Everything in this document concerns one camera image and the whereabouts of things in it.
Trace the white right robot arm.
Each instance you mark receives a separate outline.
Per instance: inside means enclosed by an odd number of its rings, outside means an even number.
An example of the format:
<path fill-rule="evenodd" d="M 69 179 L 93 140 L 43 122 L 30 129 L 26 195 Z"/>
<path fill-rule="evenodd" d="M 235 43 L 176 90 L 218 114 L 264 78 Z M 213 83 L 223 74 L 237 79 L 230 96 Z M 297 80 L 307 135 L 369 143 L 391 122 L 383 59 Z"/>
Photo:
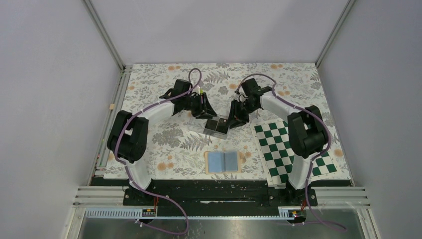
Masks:
<path fill-rule="evenodd" d="M 227 128 L 246 125 L 257 110 L 269 111 L 281 119 L 255 125 L 252 134 L 270 184 L 285 184 L 281 195 L 288 203 L 298 205 L 309 194 L 313 162 L 330 147 L 330 133 L 319 108 L 294 105 L 277 96 L 274 86 L 260 87 L 253 76 L 244 79 L 238 88 L 243 90 L 244 99 L 231 102 Z"/>

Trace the clear plastic card box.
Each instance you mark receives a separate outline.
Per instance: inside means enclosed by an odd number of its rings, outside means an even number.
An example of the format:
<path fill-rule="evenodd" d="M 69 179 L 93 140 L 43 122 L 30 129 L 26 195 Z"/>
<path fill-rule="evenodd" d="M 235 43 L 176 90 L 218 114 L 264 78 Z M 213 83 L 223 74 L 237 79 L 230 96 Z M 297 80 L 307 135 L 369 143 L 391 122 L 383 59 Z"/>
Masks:
<path fill-rule="evenodd" d="M 212 136 L 219 139 L 227 139 L 229 127 L 227 124 L 228 116 L 218 115 L 212 119 L 197 119 L 191 117 L 188 122 L 188 129 L 206 136 Z"/>

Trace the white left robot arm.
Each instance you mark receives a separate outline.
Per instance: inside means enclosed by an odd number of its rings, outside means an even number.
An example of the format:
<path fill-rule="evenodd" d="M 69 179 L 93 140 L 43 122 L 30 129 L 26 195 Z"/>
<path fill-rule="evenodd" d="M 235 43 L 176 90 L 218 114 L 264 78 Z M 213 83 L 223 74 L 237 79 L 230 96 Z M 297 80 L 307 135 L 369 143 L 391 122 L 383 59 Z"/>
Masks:
<path fill-rule="evenodd" d="M 137 189 L 135 198 L 141 204 L 154 200 L 153 189 L 148 187 L 152 179 L 142 159 L 149 127 L 181 111 L 190 111 L 197 119 L 217 116 L 206 93 L 195 91 L 196 87 L 189 81 L 177 79 L 174 87 L 161 95 L 158 102 L 135 114 L 121 110 L 115 117 L 106 145 L 116 161 L 124 165 L 130 185 Z"/>

